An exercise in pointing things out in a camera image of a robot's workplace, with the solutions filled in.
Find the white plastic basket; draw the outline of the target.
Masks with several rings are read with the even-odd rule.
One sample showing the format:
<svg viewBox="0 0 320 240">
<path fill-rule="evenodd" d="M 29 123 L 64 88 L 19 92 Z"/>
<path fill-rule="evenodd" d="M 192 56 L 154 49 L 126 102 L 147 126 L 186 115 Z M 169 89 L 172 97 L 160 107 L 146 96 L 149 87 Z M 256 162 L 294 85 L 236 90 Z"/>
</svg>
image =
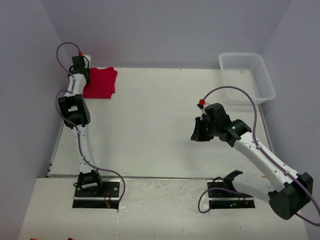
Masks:
<svg viewBox="0 0 320 240">
<path fill-rule="evenodd" d="M 276 98 L 261 55 L 248 52 L 222 53 L 218 57 L 223 84 L 245 91 L 257 105 Z"/>
</svg>

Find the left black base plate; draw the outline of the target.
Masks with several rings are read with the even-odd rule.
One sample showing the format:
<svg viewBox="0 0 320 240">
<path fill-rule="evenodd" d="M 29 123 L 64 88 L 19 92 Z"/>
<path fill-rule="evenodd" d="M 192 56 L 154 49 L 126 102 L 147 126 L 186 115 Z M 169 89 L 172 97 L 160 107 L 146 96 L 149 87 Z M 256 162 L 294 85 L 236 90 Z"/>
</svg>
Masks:
<svg viewBox="0 0 320 240">
<path fill-rule="evenodd" d="M 119 180 L 104 180 L 102 187 L 94 185 L 81 189 L 76 184 L 74 186 L 73 209 L 119 209 Z"/>
</svg>

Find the red t shirt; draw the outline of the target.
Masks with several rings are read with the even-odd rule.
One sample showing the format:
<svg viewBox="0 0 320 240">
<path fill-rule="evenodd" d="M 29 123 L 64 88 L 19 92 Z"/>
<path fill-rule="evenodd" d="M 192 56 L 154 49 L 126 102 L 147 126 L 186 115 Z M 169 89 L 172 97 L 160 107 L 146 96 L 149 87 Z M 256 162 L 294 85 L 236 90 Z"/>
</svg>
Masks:
<svg viewBox="0 0 320 240">
<path fill-rule="evenodd" d="M 90 69 L 90 83 L 83 89 L 85 99 L 111 99 L 116 92 L 118 72 L 113 67 Z"/>
</svg>

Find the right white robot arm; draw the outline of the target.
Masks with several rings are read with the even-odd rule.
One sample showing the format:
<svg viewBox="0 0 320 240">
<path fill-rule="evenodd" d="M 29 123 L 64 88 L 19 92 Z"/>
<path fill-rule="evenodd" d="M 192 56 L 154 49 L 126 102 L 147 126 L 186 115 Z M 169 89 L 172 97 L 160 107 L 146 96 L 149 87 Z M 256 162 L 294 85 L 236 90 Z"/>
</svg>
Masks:
<svg viewBox="0 0 320 240">
<path fill-rule="evenodd" d="M 254 138 L 253 131 L 242 120 L 231 120 L 220 103 L 209 104 L 200 100 L 197 104 L 201 115 L 195 118 L 192 141 L 209 142 L 214 138 L 249 159 L 268 180 L 268 183 L 252 180 L 240 170 L 234 170 L 220 182 L 208 184 L 210 197 L 221 192 L 241 198 L 255 197 L 268 203 L 276 215 L 289 220 L 311 201 L 313 178 L 300 174 L 277 158 Z"/>
</svg>

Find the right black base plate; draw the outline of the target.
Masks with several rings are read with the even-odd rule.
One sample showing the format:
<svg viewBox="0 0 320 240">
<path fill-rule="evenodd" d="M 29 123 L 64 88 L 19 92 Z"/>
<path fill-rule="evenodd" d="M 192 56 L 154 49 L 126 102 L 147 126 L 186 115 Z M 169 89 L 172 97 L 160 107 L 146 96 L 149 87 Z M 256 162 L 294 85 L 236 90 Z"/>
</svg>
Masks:
<svg viewBox="0 0 320 240">
<path fill-rule="evenodd" d="M 207 182 L 207 188 L 223 188 L 236 191 L 228 182 L 222 178 L 217 178 Z M 209 207 L 211 209 L 254 209 L 254 198 L 250 195 L 239 195 L 223 190 L 212 190 L 208 192 Z"/>
</svg>

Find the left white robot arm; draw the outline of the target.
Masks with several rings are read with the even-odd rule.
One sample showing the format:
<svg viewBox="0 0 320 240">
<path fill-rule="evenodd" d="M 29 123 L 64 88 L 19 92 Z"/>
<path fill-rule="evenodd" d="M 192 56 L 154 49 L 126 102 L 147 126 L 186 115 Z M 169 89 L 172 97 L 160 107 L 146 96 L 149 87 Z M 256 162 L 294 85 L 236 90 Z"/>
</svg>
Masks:
<svg viewBox="0 0 320 240">
<path fill-rule="evenodd" d="M 72 66 L 68 69 L 68 88 L 64 96 L 58 97 L 56 106 L 64 124 L 73 134 L 79 157 L 79 175 L 76 187 L 79 191 L 94 187 L 102 188 L 103 181 L 99 170 L 94 166 L 89 142 L 89 123 L 91 116 L 85 103 L 83 91 L 90 83 L 90 56 L 78 53 L 73 56 Z"/>
</svg>

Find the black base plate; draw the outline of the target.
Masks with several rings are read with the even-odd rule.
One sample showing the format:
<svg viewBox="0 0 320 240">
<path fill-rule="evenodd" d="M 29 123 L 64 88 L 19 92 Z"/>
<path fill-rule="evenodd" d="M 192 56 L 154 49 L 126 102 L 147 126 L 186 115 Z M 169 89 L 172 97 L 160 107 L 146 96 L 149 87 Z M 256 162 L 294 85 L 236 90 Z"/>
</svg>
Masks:
<svg viewBox="0 0 320 240">
<path fill-rule="evenodd" d="M 104 180 L 102 187 L 94 185 L 81 189 L 76 184 L 74 186 L 73 209 L 119 209 L 119 180 Z"/>
<path fill-rule="evenodd" d="M 207 182 L 207 188 L 223 188 L 236 191 L 228 182 L 222 178 L 217 178 Z M 211 209 L 254 209 L 254 198 L 250 195 L 239 195 L 223 190 L 212 190 L 208 192 L 209 207 Z"/>
</svg>

